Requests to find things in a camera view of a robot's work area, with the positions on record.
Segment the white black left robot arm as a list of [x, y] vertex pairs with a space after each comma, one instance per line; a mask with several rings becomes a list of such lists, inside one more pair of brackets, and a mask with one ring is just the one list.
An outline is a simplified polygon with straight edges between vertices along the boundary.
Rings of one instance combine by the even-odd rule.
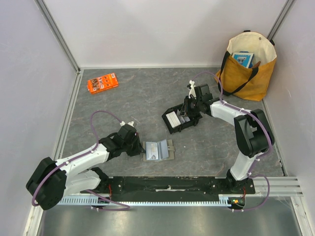
[[134, 123], [122, 122], [118, 132], [100, 139], [84, 151], [56, 161], [50, 157], [42, 159], [28, 180], [26, 189], [32, 195], [34, 206], [49, 210], [71, 194], [86, 190], [105, 192], [108, 176], [97, 165], [122, 153], [136, 156], [144, 152]]

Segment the beige leather card holder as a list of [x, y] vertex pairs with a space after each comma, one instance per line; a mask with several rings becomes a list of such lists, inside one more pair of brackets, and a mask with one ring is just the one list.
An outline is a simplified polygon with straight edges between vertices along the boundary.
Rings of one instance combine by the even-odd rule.
[[161, 160], [159, 161], [146, 161], [145, 160], [145, 156], [146, 156], [146, 152], [143, 154], [143, 161], [145, 162], [160, 162], [160, 161], [169, 161], [169, 160], [174, 160], [175, 159], [175, 147], [173, 144], [172, 140], [167, 140], [164, 139], [160, 142], [160, 155], [161, 155]]

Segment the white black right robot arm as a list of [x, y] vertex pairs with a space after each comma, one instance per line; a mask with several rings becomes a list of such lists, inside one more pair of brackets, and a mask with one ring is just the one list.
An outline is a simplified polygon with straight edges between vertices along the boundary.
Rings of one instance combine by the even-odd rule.
[[266, 116], [261, 109], [246, 110], [213, 98], [207, 84], [196, 86], [190, 80], [187, 87], [189, 94], [181, 115], [192, 117], [202, 112], [234, 126], [239, 154], [226, 174], [225, 187], [230, 193], [238, 193], [248, 181], [253, 164], [273, 146], [274, 137]]

